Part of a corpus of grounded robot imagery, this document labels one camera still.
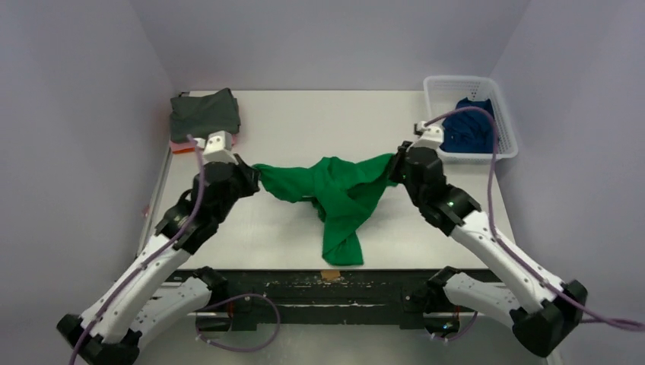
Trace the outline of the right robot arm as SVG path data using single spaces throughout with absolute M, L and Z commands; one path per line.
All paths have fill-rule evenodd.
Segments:
M 402 142 L 391 160 L 389 178 L 405 187 L 431 226 L 475 254 L 502 282 L 498 287 L 445 267 L 427 282 L 432 307 L 454 304 L 491 317 L 539 357 L 548 357 L 581 323 L 586 287 L 577 280 L 564 282 L 507 243 L 480 204 L 446 181 L 435 150 Z

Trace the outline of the green t-shirt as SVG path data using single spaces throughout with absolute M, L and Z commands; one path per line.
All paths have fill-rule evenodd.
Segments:
M 311 167 L 255 164 L 265 191 L 278 200 L 308 202 L 323 223 L 322 258 L 334 266 L 364 264 L 357 230 L 374 213 L 389 179 L 392 154 L 360 162 L 323 157 Z

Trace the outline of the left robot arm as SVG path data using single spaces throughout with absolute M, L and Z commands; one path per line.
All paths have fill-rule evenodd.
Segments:
M 82 314 L 59 320 L 56 328 L 72 348 L 69 362 L 133 364 L 144 346 L 178 319 L 233 301 L 227 279 L 208 266 L 161 298 L 154 294 L 217 233 L 238 200 L 258 191 L 259 171 L 237 154 L 201 164 L 192 188 L 164 213 L 113 286 Z

